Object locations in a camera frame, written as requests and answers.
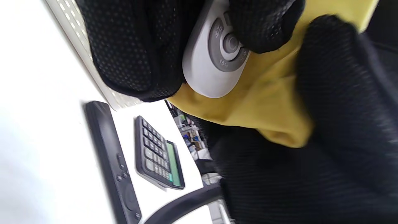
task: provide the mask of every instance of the black remote control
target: black remote control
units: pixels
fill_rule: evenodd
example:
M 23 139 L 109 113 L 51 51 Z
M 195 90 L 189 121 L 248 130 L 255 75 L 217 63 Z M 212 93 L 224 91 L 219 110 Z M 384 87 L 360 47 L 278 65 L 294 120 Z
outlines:
M 117 223 L 138 224 L 141 210 L 109 106 L 103 102 L 89 102 L 86 104 L 86 116 Z

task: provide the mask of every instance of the calculator button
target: calculator button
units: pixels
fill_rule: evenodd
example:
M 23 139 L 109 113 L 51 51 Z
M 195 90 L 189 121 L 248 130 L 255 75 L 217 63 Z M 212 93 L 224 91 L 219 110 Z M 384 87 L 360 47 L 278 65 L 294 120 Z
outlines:
M 155 173 L 162 175 L 162 169 L 158 165 L 156 165 L 156 168 L 158 168 L 158 169 L 155 170 Z
M 149 146 L 149 140 L 147 138 L 144 137 L 144 145 L 145 146 Z
M 150 161 L 149 159 L 146 159 L 146 160 L 145 160 L 145 163 L 146 163 L 146 167 L 147 167 L 149 170 L 151 170 L 151 171 L 154 171 L 154 170 L 155 170 L 155 167 L 154 167 L 154 164 L 153 164 L 152 161 Z
M 148 127 L 148 123 L 143 119 L 142 120 L 142 125 L 144 126 L 144 127 Z
M 153 141 L 153 135 L 152 135 L 152 133 L 149 133 L 148 138 L 149 138 L 149 140 Z
M 120 167 L 121 169 L 126 168 L 126 165 L 125 165 L 125 163 L 124 163 L 124 160 L 123 160 L 122 156 L 119 155 L 119 154 L 117 155 L 117 163 L 119 164 L 119 167 Z
M 161 146 L 162 146 L 162 143 L 161 143 L 161 141 L 160 141 L 160 140 L 158 140 L 158 141 L 156 142 L 156 145 L 157 145 L 158 147 L 161 147 Z
M 154 145 L 152 142 L 150 142 L 150 143 L 149 143 L 149 148 L 150 148 L 151 150 L 155 150 L 155 145 Z
M 148 130 L 146 128 L 142 128 L 142 132 L 144 133 L 144 136 L 148 137 Z
M 153 159 L 153 152 L 147 147 L 145 147 L 145 156 L 149 159 Z

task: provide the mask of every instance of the calculator display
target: calculator display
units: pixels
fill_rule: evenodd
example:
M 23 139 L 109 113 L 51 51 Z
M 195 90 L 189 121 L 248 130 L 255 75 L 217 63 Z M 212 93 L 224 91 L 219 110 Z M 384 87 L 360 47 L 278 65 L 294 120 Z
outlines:
M 170 163 L 170 171 L 173 178 L 173 185 L 181 186 L 179 181 L 178 169 L 177 169 L 177 161 L 176 156 L 174 154 L 174 146 L 170 143 L 167 143 L 167 151 L 169 153 L 169 163 Z

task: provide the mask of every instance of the dotted grip glove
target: dotted grip glove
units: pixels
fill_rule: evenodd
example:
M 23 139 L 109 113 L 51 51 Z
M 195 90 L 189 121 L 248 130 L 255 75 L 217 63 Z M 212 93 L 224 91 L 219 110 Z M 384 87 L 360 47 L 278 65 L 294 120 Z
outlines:
M 335 16 L 308 27 L 297 89 L 316 127 L 302 149 L 194 119 L 237 224 L 396 223 L 397 83 L 365 34 Z

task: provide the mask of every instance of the remote control button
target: remote control button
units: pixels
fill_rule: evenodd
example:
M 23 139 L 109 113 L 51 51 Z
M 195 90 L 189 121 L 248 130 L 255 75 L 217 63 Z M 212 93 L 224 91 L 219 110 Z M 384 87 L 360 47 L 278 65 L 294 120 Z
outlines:
M 220 49 L 221 34 L 223 31 L 224 25 L 222 24 L 222 20 L 217 18 L 214 21 L 209 34 L 209 55 L 211 62 L 213 62 L 214 66 L 218 70 L 223 72 L 233 72 L 243 65 L 248 56 L 249 50 L 240 48 L 238 55 L 233 60 L 226 60 L 222 56 Z
M 135 208 L 135 205 L 137 204 L 137 198 L 134 193 L 134 188 L 132 184 L 128 184 L 126 186 L 125 192 L 124 192 L 124 198 L 123 201 L 125 203 L 125 206 L 130 210 L 133 211 Z
M 146 164 L 146 167 L 147 167 L 149 170 L 151 170 L 151 171 L 154 171 L 154 170 L 155 170 L 153 162 L 150 161 L 149 159 L 146 159 L 146 160 L 145 160 L 145 164 Z
M 150 142 L 150 143 L 149 143 L 149 148 L 150 148 L 151 150 L 155 150 L 155 145 L 154 145 L 152 142 Z
M 145 156 L 149 159 L 153 159 L 153 152 L 147 147 L 145 147 Z
M 146 128 L 142 128 L 142 132 L 144 134 L 144 136 L 148 137 L 148 130 Z
M 144 119 L 142 120 L 142 125 L 146 128 L 148 127 L 148 123 Z
M 153 141 L 153 135 L 152 135 L 152 133 L 149 133 L 148 138 L 149 138 L 149 140 Z
M 225 24 L 227 25 L 227 26 L 231 26 L 231 20 L 230 20 L 230 18 L 229 18 L 229 14 L 228 14 L 229 12 L 225 12 L 224 13 L 224 19 L 225 19 Z
M 144 137 L 144 145 L 149 146 L 149 140 L 146 137 Z
M 125 169 L 126 165 L 121 155 L 117 154 L 117 163 L 119 164 L 120 169 Z
M 121 180 L 123 180 L 123 177 L 120 176 L 120 175 L 116 175 L 116 180 L 117 180 L 117 181 L 121 181 Z
M 224 37 L 222 45 L 227 53 L 234 53 L 238 50 L 239 41 L 232 33 L 229 33 Z

